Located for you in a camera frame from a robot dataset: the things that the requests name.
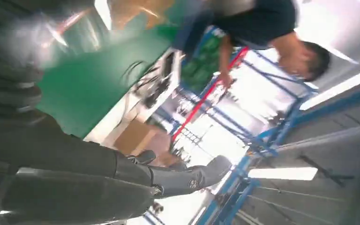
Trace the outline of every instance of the red metal bar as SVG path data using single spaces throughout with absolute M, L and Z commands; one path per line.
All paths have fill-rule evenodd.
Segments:
M 239 60 L 243 59 L 246 55 L 246 53 L 249 51 L 248 47 L 243 48 L 231 61 L 230 65 L 228 66 L 229 69 L 231 69 Z M 181 133 L 181 131 L 186 127 L 186 125 L 192 120 L 192 118 L 195 116 L 195 114 L 198 112 L 198 110 L 201 108 L 202 104 L 205 102 L 205 100 L 208 98 L 208 96 L 213 92 L 213 90 L 216 88 L 219 80 L 217 80 L 210 89 L 206 92 L 206 94 L 201 98 L 201 100 L 194 106 L 189 116 L 186 118 L 186 121 L 181 125 L 181 127 L 176 131 L 176 133 L 172 136 L 172 140 L 176 140 L 177 136 Z

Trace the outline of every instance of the short black hair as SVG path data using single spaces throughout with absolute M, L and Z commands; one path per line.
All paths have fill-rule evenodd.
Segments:
M 316 54 L 308 63 L 308 70 L 312 74 L 311 78 L 305 79 L 306 82 L 315 81 L 321 77 L 329 69 L 330 65 L 330 53 L 320 45 L 312 42 L 303 41 L 306 48 Z

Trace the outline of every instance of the workbench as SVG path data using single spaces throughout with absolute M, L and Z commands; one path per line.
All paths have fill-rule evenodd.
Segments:
M 98 124 L 101 128 L 102 123 L 103 126 L 110 123 L 109 120 L 102 120 L 171 46 L 184 19 L 184 2 L 176 0 L 165 11 L 169 23 L 145 30 L 147 17 L 140 14 L 123 29 L 114 30 L 113 37 L 102 38 L 102 47 L 98 51 L 74 53 L 75 57 L 58 56 L 59 62 L 45 69 L 44 79 L 39 84 L 43 99 L 37 107 L 52 115 L 65 133 L 82 139 L 92 133 Z M 88 17 L 91 15 L 82 18 L 77 24 Z M 67 30 L 67 44 L 82 42 L 82 37 L 77 36 L 79 32 L 76 24 Z M 127 73 L 127 69 L 137 61 L 143 63 Z M 110 124 L 103 133 L 106 134 L 107 130 L 115 126 Z M 102 136 L 97 136 L 100 143 Z

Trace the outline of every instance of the ceiling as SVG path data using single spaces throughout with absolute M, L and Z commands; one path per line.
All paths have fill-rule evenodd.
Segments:
M 298 35 L 336 55 L 330 71 L 315 85 L 326 90 L 360 73 L 360 0 L 296 1 Z

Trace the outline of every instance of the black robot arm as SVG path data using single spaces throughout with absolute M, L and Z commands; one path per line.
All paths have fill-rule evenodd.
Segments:
M 187 170 L 132 163 L 118 151 L 62 132 L 35 109 L 41 73 L 0 62 L 0 224 L 97 224 L 142 215 L 154 198 L 219 182 L 217 157 Z

